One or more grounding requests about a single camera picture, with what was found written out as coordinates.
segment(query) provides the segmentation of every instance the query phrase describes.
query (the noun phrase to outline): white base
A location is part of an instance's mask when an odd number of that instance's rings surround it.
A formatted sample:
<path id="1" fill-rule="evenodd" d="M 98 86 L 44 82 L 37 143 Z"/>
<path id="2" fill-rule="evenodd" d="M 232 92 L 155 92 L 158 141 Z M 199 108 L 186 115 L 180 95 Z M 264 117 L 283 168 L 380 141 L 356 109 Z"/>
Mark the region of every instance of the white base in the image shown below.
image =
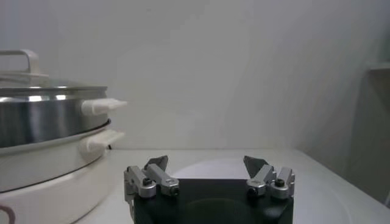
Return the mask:
<path id="1" fill-rule="evenodd" d="M 80 135 L 0 149 L 0 192 L 37 184 L 80 169 L 100 155 L 83 157 L 79 144 L 106 127 Z"/>
<path id="2" fill-rule="evenodd" d="M 110 183 L 103 156 L 73 173 L 0 194 L 0 208 L 15 213 L 15 224 L 69 224 L 93 209 L 107 195 Z M 0 221 L 4 214 L 0 212 Z"/>

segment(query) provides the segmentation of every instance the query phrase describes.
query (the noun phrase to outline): white table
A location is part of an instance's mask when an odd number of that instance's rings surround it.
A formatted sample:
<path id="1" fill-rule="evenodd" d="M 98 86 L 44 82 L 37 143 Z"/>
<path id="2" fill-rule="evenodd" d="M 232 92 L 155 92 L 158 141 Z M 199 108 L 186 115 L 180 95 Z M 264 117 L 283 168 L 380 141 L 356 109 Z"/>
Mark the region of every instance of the white table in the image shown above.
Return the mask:
<path id="1" fill-rule="evenodd" d="M 390 223 L 390 209 L 297 150 L 112 150 L 114 187 L 77 224 L 133 223 L 124 201 L 123 171 L 152 157 L 169 156 L 167 173 L 178 178 L 248 178 L 243 156 L 263 158 L 296 174 L 294 223 Z"/>

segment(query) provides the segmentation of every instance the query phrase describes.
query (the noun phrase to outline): lid handle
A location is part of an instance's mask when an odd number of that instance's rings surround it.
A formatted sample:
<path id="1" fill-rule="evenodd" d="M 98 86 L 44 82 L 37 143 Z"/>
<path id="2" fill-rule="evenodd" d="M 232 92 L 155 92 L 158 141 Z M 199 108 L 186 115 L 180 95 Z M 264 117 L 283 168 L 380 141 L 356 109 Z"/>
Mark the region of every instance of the lid handle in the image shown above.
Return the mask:
<path id="1" fill-rule="evenodd" d="M 26 73 L 32 73 L 32 74 L 40 74 L 41 71 L 39 69 L 38 64 L 38 55 L 30 50 L 22 49 L 22 50 L 0 50 L 0 56 L 1 55 L 24 55 L 27 57 L 27 63 L 28 67 L 25 71 Z"/>

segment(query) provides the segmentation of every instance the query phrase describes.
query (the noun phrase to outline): black screw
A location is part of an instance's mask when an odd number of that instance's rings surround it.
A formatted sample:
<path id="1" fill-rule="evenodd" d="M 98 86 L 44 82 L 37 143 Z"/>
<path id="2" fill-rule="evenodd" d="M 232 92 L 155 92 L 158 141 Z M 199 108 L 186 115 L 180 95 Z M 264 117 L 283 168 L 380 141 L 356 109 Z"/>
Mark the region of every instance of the black screw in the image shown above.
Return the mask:
<path id="1" fill-rule="evenodd" d="M 257 189 L 254 187 L 249 188 L 247 195 L 248 197 L 257 197 Z"/>
<path id="2" fill-rule="evenodd" d="M 149 179 L 149 178 L 144 178 L 143 180 L 142 180 L 142 185 L 143 186 L 147 186 L 147 185 L 150 185 L 150 184 L 152 184 L 152 180 L 151 179 Z"/>
<path id="3" fill-rule="evenodd" d="M 275 186 L 277 187 L 283 187 L 285 185 L 285 181 L 282 179 L 276 179 L 275 180 Z"/>
<path id="4" fill-rule="evenodd" d="M 180 189 L 175 187 L 170 190 L 171 196 L 178 196 L 180 194 Z"/>

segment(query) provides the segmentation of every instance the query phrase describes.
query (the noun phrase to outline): shelf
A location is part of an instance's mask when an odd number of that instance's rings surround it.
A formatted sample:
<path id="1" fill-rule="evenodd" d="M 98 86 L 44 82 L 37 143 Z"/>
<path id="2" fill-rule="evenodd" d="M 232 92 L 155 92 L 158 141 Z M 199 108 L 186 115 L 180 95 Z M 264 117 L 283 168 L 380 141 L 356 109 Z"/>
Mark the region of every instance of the shelf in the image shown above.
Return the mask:
<path id="1" fill-rule="evenodd" d="M 388 72 L 390 75 L 390 62 L 383 62 L 369 67 L 372 72 Z"/>

